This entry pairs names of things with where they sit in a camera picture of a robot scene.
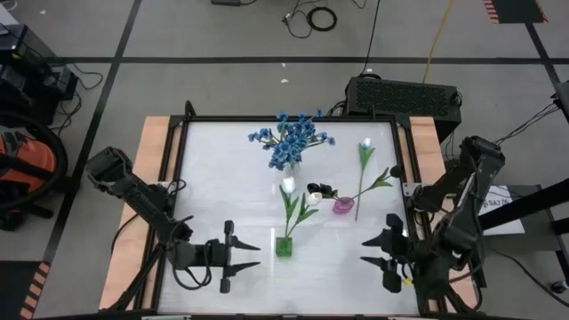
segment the black hose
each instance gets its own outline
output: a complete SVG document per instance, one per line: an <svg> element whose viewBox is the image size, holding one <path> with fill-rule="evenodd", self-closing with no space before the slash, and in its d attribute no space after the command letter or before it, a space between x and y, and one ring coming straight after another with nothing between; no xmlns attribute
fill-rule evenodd
<svg viewBox="0 0 569 320"><path fill-rule="evenodd" d="M55 184L59 182L59 180L63 178L68 171L68 154L63 147L63 143L47 126L39 123L32 117L24 116L17 112L0 111L0 124L13 127L14 122L12 122L12 125L6 125L4 123L7 119L15 120L15 123L17 124L16 126L25 127L37 140L45 143L55 155L56 167L53 176L40 188L19 199L0 204L0 212L9 211L20 207L23 204L31 204L35 202L37 199L52 190Z"/></svg>

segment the white table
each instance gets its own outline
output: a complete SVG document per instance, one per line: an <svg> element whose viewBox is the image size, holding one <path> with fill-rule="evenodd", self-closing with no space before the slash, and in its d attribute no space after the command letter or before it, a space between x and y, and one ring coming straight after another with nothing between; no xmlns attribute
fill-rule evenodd
<svg viewBox="0 0 569 320"><path fill-rule="evenodd" d="M240 240L261 248L259 252L233 250L233 263L260 261L231 278L231 292L220 294L221 270L212 269L212 284L192 292L173 280L166 262L158 311L160 313L246 314L399 314L416 315L412 286L399 294L386 291L382 271L359 259L383 256L379 248L362 242L377 236L388 213L405 221L399 179L393 188L378 188L362 196L358 221L355 208L346 215L332 212L333 200L324 200L320 211L293 232L293 256L275 255L275 237L283 236L285 208L278 185L283 172L268 168L272 151L261 149L247 134L272 123L190 123L181 178L188 187L179 193L174 218L190 214L194 230L191 243L223 238L223 222L233 220ZM365 169L364 188L397 164L389 123L318 123L319 132L336 138L336 146L307 149L296 175L295 195L306 192L309 182L330 184L340 196L357 193L360 164L357 144L372 139L376 148ZM202 268L195 270L202 278ZM186 284L194 284L179 273Z"/></svg>

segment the table frame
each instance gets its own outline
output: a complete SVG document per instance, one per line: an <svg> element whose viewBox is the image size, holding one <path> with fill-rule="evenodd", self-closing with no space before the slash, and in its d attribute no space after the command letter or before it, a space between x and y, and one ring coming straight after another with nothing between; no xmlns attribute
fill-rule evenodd
<svg viewBox="0 0 569 320"><path fill-rule="evenodd" d="M298 118L297 117L291 117L291 120L297 121ZM394 116L376 116L373 118L371 118L369 116L334 116L334 117L315 118L313 121L315 123L322 123L322 122L327 122L327 123L330 123L330 122L332 122L332 123L369 123L369 122L389 123L389 125L391 127L391 133L393 136L393 143L394 143L394 149L396 152L397 165L402 165L406 170L411 169L412 173L413 173L414 181L421 181L421 177L419 174L419 166L417 164L417 157L414 153L413 136L411 135L409 128L403 127L404 131L406 133L405 137L406 137L407 145L410 147L409 151L410 151L410 166L411 166L411 168L406 168L405 164L404 164L404 160L403 160L403 154L402 154L402 148L401 148L401 144L400 144L399 132L397 129L398 122L396 121L396 118ZM166 135L166 143L164 146L162 164L161 164L160 173L158 176L159 180L165 180L165 178L166 178L166 171L167 171L168 163L170 162L170 157L171 157L171 153L172 153L173 137L174 137L176 127L179 124L181 124L181 134L180 134L178 152L177 152L176 159L175 159L175 166L174 166L172 179L178 180L180 178L181 167L182 167L183 157L184 157L184 152L185 152L185 146L186 146L186 141L187 141L187 137L188 137L188 128L189 128L189 124L192 122L275 122L275 123L278 123L278 120L274 116L192 116L191 114L188 114L185 116L171 116L170 117L170 123L168 125L168 133ZM400 188L402 190L402 194L403 194L403 183L405 183L405 182L408 182L406 175L404 175L401 179ZM417 232L418 231L417 230L418 225L415 224L413 212L408 210L407 206L405 207L405 217L407 219L407 226L408 226L410 238L413 241L418 240L419 239L419 234ZM431 230L430 230L428 217L425 214L422 214L420 219L421 219L422 226L426 226L426 228L423 229L422 232L425 235L429 235ZM155 232L151 228L147 234L147 242L145 244L143 261L146 261L150 257L150 254L152 253L152 249L153 249L154 244L155 244L155 241L154 241L155 236L156 236ZM161 292L162 282L163 282L163 277L164 277L164 267L165 267L165 257L163 256L157 263L156 281L154 282L154 288L152 290L152 298L151 298L151 304L150 304L151 308L158 308L158 303L160 301L160 292ZM145 291L146 291L145 287L143 286L142 289L139 291L139 294L137 294L137 296L135 298L135 302L134 302L135 308L142 308L142 302L144 301ZM429 303L423 297L421 297L418 292L416 292L416 293L417 293L417 303L418 303L419 310L425 310L426 309L425 305L429 304ZM445 310L445 304L442 300L438 301L437 305L441 309Z"/></svg>
<svg viewBox="0 0 569 320"><path fill-rule="evenodd" d="M349 119L341 120L342 117L334 117L331 119L320 119L319 121L348 121L348 122L370 122L372 119L369 117L350 117ZM152 183L158 180L174 180L175 177L180 177L180 164L184 154L184 147L186 140L185 137L188 133L189 122L191 121L276 121L274 117L265 116L196 116L193 108L188 104L186 106L185 116L150 116L147 117L144 130L141 135L139 150L137 152L134 172L139 175L147 183ZM441 174L444 173L444 164L442 161L442 154L438 145L438 138L434 128L433 119L430 117L412 117L406 119L395 119L391 116L376 117L376 120L383 122L389 121L393 125L392 134L394 137L394 146L396 147L397 161L403 164L405 170L404 181L420 182L421 175L427 183L436 181ZM415 146L413 137L419 142ZM157 164L161 159L161 165L158 170ZM452 204L444 204L446 210L452 210ZM124 223L134 215L133 210L124 206L123 217L121 222ZM420 226L414 223L413 217L408 217L408 226L410 234L416 233L419 239L429 236L431 228L434 227L442 218L444 213L437 213L433 222L429 225L427 216L420 216L423 220ZM134 261L144 261L142 259L144 235L146 235L146 249L149 250L154 241L152 232L149 231L148 225L144 221L136 220L133 224L126 229L121 239L117 242L116 252L122 254L115 254L111 258L107 281L105 289L100 301L100 308L106 308L122 293L126 285L130 283L130 275L136 274L140 268L141 263ZM465 268L461 272L451 271L450 277L464 274L469 271ZM148 276L145 283L146 288L143 288L137 293L134 303L129 308L155 308L159 302L159 294L161 289L161 276L164 273L164 263L155 265L153 271ZM453 284L455 291L465 300L467 305L474 306L477 301L474 286L472 285L471 277L467 277L460 282ZM452 313L452 307L447 305L444 300L423 301L418 297L419 311L422 314L438 313Z"/></svg>

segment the white flower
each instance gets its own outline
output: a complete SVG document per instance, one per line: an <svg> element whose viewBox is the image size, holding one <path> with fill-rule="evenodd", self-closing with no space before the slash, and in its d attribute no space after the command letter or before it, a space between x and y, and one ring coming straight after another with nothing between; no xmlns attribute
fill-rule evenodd
<svg viewBox="0 0 569 320"><path fill-rule="evenodd" d="M294 178L284 178L283 179L283 190L287 194L291 194L296 189L296 185L294 184Z"/></svg>
<svg viewBox="0 0 569 320"><path fill-rule="evenodd" d="M322 200L322 194L320 192L311 193L309 198L306 199L308 205L317 205Z"/></svg>
<svg viewBox="0 0 569 320"><path fill-rule="evenodd" d="M369 148L371 146L372 146L372 139L371 138L365 138L364 142L362 143L362 147Z"/></svg>

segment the orange vacuum cleaner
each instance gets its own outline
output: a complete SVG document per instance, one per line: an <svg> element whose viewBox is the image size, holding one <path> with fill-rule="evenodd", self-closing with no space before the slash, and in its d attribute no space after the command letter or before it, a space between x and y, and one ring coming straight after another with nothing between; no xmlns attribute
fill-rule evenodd
<svg viewBox="0 0 569 320"><path fill-rule="evenodd" d="M16 132L0 134L0 155L6 155L42 168L48 172L55 172L55 155L46 144L32 140ZM45 181L33 175L14 170L13 168L0 168L0 183L18 183L25 185L26 192L32 192L41 187Z"/></svg>
<svg viewBox="0 0 569 320"><path fill-rule="evenodd" d="M49 219L53 212L34 205L39 198L74 190L67 153L61 140L37 120L11 111L0 111L0 125L24 128L30 138L10 130L0 133L0 229L12 231L28 214Z"/></svg>

